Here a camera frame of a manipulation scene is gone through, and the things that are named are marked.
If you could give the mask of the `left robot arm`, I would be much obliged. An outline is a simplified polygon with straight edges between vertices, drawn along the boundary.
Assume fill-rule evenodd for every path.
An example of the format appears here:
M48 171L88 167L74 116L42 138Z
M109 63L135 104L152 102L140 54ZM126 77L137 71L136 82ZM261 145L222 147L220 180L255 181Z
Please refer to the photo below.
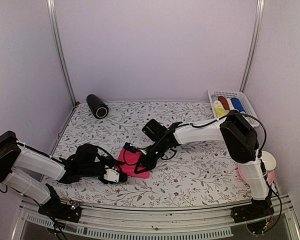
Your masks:
M68 159L57 160L20 142L13 131L6 131L0 135L0 184L34 199L53 217L60 217L65 211L64 205L54 188L34 179L25 170L67 185L92 177L116 181L111 164L96 161L97 156L97 146L84 144Z

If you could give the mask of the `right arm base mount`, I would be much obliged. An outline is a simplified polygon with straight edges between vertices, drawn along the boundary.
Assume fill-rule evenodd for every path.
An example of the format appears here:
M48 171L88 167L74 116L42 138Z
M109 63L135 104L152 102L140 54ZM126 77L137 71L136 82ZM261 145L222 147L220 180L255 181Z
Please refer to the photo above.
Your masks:
M233 207L231 209L230 216L233 218L235 223L242 223L271 216L274 212L272 205L268 206L250 203L247 205Z

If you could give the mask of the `green yellow patterned towel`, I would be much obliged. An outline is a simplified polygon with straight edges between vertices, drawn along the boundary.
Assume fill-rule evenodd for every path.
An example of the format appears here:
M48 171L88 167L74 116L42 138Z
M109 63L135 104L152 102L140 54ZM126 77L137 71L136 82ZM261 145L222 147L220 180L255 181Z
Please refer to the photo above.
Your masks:
M227 111L225 110L225 108L223 107L222 103L219 100L213 102L213 108L216 117L223 117L227 115Z

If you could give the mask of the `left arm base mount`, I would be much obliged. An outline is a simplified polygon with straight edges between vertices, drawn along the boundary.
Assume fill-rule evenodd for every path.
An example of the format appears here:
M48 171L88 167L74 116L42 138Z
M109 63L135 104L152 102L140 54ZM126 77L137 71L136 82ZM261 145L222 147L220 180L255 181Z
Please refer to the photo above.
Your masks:
M53 219L78 223L82 214L82 208L51 198L45 204L39 205L38 213Z

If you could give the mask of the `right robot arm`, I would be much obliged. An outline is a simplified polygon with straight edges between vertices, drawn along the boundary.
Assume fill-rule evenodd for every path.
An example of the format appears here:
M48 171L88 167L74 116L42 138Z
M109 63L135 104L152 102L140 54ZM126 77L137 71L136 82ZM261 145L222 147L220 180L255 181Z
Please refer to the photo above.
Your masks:
M142 151L134 173L154 169L158 159L173 147L192 142L223 141L231 159L238 164L250 186L251 205L248 213L252 218L259 218L271 206L274 192L268 182L268 172L276 168L277 161L271 153L263 150L265 144L258 142L257 131L248 119L256 120L256 117L236 110L213 120L174 122L169 127L151 119L142 131L153 144Z

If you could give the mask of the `pink towel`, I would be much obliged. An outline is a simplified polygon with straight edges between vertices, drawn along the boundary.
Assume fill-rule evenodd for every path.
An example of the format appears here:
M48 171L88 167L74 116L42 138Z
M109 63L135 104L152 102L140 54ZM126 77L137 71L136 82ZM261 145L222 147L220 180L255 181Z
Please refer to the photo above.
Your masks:
M141 151L136 151L135 153L126 150L126 149L122 149L119 157L118 157L118 161L120 163L122 163L120 165L122 171L124 173L126 173L128 176L130 177L134 177L134 178L143 178L143 179L148 179L150 177L150 172L149 171L145 171L142 173L135 173L135 168L137 165L137 162L139 160L139 158L141 157L142 152Z

